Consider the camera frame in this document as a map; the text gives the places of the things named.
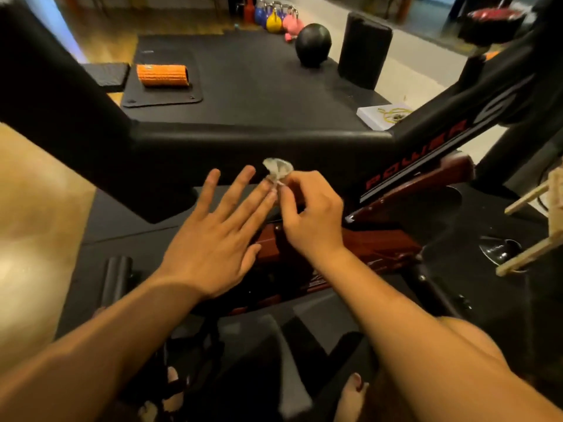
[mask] orange foam roller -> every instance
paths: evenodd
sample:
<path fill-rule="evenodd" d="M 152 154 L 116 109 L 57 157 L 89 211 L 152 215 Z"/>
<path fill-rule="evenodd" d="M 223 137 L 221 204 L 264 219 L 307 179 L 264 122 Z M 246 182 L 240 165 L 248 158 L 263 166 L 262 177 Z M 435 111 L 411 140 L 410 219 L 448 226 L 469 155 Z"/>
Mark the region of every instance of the orange foam roller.
<path fill-rule="evenodd" d="M 137 65 L 137 76 L 144 86 L 190 85 L 184 65 Z"/>

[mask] white crumpled tissue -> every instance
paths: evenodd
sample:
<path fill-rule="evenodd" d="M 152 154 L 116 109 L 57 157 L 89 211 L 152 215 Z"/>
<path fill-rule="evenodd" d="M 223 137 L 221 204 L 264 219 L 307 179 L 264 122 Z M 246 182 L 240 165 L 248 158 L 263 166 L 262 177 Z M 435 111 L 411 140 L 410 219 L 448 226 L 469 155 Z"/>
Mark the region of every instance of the white crumpled tissue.
<path fill-rule="evenodd" d="M 290 162 L 282 159 L 265 159 L 263 162 L 266 169 L 270 171 L 267 176 L 275 185 L 283 185 L 280 181 L 293 171 Z"/>

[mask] forearm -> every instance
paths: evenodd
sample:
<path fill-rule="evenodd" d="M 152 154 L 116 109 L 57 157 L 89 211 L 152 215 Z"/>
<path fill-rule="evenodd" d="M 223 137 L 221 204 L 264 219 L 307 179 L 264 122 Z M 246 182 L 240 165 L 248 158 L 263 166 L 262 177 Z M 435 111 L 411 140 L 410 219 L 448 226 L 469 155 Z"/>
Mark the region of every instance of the forearm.
<path fill-rule="evenodd" d="M 0 381 L 1 420 L 93 420 L 196 305 L 152 277 Z"/>
<path fill-rule="evenodd" d="M 315 268 L 354 312 L 419 420 L 560 420 L 553 404 L 348 251 Z"/>

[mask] wooden floor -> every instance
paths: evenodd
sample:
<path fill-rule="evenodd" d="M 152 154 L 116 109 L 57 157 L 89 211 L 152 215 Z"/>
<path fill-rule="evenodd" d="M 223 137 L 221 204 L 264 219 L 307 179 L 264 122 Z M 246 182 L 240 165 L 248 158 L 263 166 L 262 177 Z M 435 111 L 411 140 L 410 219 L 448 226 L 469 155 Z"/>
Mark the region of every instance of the wooden floor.
<path fill-rule="evenodd" d="M 138 34 L 222 34 L 234 28 L 226 13 L 214 11 L 63 15 L 90 62 L 131 62 Z M 119 103 L 121 94 L 110 97 Z M 0 177 L 1 374 L 52 340 L 95 189 L 3 124 Z"/>

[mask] black medicine ball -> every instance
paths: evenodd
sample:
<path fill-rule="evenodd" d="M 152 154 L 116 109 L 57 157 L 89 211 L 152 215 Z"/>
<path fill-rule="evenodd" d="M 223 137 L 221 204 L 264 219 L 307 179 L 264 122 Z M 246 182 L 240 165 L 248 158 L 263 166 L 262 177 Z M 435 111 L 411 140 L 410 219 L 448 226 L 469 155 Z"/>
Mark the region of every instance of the black medicine ball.
<path fill-rule="evenodd" d="M 307 68 L 318 68 L 326 61 L 331 46 L 330 32 L 318 23 L 310 23 L 303 28 L 295 42 L 297 56 Z"/>

